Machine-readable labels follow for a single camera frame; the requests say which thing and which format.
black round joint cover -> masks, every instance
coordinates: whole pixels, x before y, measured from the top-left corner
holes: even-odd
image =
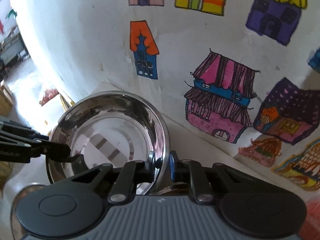
[[[21,225],[43,237],[75,235],[92,226],[102,213],[101,198],[82,183],[44,187],[17,206]]]
[[[276,239],[299,232],[307,214],[293,193],[228,193],[220,203],[223,218],[243,234]]]

white logo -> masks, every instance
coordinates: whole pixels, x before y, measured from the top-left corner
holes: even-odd
[[[165,201],[165,199],[164,198],[159,198],[157,201],[162,204],[162,202]]]

white wall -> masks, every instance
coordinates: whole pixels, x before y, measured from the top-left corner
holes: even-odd
[[[0,20],[4,25],[4,34],[0,33],[0,42],[7,37],[11,28],[17,25],[14,16],[11,16],[10,19],[6,18],[11,9],[10,0],[0,0]]]
[[[109,81],[146,98],[161,113],[232,156],[259,133],[248,128],[237,144],[231,144],[185,120],[184,94],[189,87],[184,81],[193,83],[190,72],[207,57],[209,48],[260,70],[254,91],[262,100],[283,77],[304,89],[320,89],[319,74],[307,64],[311,50],[320,46],[320,0],[308,0],[287,47],[245,27],[253,1],[227,0],[225,16],[220,17],[175,8],[174,0],[164,0],[164,7],[128,6],[128,0],[11,0],[31,57],[74,101],[87,96],[99,82]],[[153,33],[160,51],[158,80],[136,74],[129,48],[132,20],[146,20]],[[257,99],[251,100],[252,122],[259,107]],[[319,135],[318,129],[313,138]],[[295,151],[307,143],[303,140]],[[289,147],[283,144],[287,156],[292,152]]]

orange roof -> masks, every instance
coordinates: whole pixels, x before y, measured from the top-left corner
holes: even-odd
[[[146,21],[130,22],[130,49],[134,52],[137,51],[137,45],[140,43],[138,38],[140,34],[146,38],[144,45],[147,47],[147,53],[149,55],[158,55],[158,47]]]

